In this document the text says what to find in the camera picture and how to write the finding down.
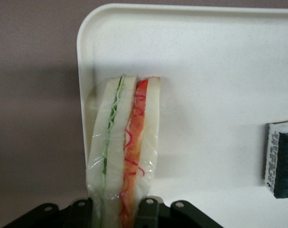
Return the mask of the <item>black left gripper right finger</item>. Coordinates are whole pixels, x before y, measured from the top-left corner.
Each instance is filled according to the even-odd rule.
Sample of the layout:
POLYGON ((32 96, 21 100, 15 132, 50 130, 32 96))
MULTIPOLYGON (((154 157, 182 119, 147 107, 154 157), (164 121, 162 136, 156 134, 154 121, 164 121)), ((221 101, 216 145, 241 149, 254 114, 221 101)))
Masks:
POLYGON ((221 225, 185 200, 169 207, 160 197, 141 200, 134 220, 135 228, 221 228, 221 225))

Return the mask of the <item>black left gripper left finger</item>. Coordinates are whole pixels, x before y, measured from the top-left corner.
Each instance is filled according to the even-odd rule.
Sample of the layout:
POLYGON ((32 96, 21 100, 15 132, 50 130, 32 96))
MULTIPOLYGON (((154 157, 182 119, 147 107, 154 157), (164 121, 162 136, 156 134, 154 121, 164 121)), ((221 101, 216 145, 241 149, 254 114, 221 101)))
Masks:
POLYGON ((41 204, 4 228, 90 228, 94 203, 91 198, 79 199, 64 209, 57 204, 41 204))

